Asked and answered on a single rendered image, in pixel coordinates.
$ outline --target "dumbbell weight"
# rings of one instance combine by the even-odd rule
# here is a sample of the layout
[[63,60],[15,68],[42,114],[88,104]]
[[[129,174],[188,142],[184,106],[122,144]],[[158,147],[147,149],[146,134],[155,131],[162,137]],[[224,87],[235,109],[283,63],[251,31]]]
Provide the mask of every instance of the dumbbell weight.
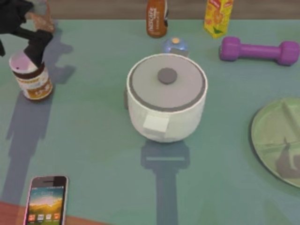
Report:
[[276,60],[278,64],[290,66],[298,61],[300,45],[294,41],[284,41],[280,46],[241,44],[237,37],[225,37],[220,47],[220,59],[235,61],[238,58]]

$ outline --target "blue object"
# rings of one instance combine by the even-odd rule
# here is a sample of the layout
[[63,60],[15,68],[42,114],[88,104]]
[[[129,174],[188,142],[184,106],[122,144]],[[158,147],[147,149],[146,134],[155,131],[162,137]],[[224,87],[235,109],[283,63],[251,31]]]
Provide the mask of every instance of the blue object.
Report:
[[172,49],[188,52],[187,44],[177,37],[170,38],[163,44],[163,53],[170,53]]

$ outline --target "green tabletop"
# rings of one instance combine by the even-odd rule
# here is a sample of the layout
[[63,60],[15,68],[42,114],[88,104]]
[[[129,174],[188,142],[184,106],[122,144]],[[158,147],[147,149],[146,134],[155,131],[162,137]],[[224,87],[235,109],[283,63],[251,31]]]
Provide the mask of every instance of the green tabletop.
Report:
[[[271,175],[249,143],[249,124],[265,104],[300,96],[300,64],[218,58],[220,39],[202,21],[170,21],[161,39],[145,21],[58,21],[45,61],[52,98],[30,103],[12,75],[9,56],[26,41],[3,36],[0,59],[1,201],[26,204],[30,179],[65,174],[68,215],[115,225],[296,225],[300,189]],[[231,21],[244,43],[300,40],[300,21]],[[180,37],[206,72],[202,121],[183,142],[147,141],[123,106],[130,68]],[[159,163],[151,157],[163,158]],[[181,157],[181,163],[170,158]]]

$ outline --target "yellow carton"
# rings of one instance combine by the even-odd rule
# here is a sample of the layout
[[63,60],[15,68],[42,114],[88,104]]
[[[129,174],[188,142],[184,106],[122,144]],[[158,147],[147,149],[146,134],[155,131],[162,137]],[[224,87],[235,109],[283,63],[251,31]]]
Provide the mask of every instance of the yellow carton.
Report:
[[232,8],[233,0],[207,0],[204,29],[213,38],[226,34]]

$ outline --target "app icon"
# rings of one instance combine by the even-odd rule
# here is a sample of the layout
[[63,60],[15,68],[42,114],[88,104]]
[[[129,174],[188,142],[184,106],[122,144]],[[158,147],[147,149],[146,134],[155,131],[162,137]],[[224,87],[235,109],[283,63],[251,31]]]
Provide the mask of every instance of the app icon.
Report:
[[47,215],[46,215],[46,219],[47,219],[47,220],[51,219],[51,216],[52,216],[51,214],[47,214]]
[[28,221],[34,221],[36,219],[36,215],[29,215],[28,216]]
[[37,220],[44,220],[44,215],[43,214],[39,214],[37,216]]
[[54,219],[60,219],[60,214],[59,213],[55,213],[54,214]]

